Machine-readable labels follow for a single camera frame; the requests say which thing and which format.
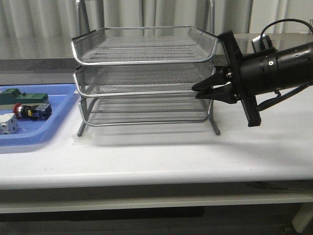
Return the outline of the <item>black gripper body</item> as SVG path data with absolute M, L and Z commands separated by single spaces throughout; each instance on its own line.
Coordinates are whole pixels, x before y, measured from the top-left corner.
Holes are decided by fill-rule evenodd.
M 256 95 L 276 91 L 278 84 L 277 62 L 274 47 L 243 56 L 233 32 L 218 35 L 232 72 L 231 83 L 235 94 L 240 96 L 248 121 L 248 127 L 259 126 L 261 117 L 257 109 Z

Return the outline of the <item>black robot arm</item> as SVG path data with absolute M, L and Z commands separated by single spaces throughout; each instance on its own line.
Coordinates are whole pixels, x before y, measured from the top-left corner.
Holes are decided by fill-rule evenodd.
M 197 99 L 228 104 L 241 101 L 249 127 L 259 126 L 259 112 L 313 84 L 313 44 L 277 51 L 274 47 L 243 56 L 233 32 L 218 36 L 228 65 L 193 85 Z

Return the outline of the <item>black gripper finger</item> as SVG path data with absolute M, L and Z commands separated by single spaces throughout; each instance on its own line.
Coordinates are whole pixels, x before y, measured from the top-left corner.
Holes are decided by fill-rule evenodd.
M 192 86 L 192 90 L 195 92 L 205 92 L 214 86 L 221 86 L 225 85 L 229 82 L 229 78 L 227 78 L 228 67 L 223 67 L 212 76 L 208 77 L 207 79 L 196 83 Z
M 195 91 L 197 92 L 196 99 L 217 100 L 228 104 L 235 104 L 240 100 L 231 83 L 217 88 L 202 86 L 198 83 L 195 85 Z

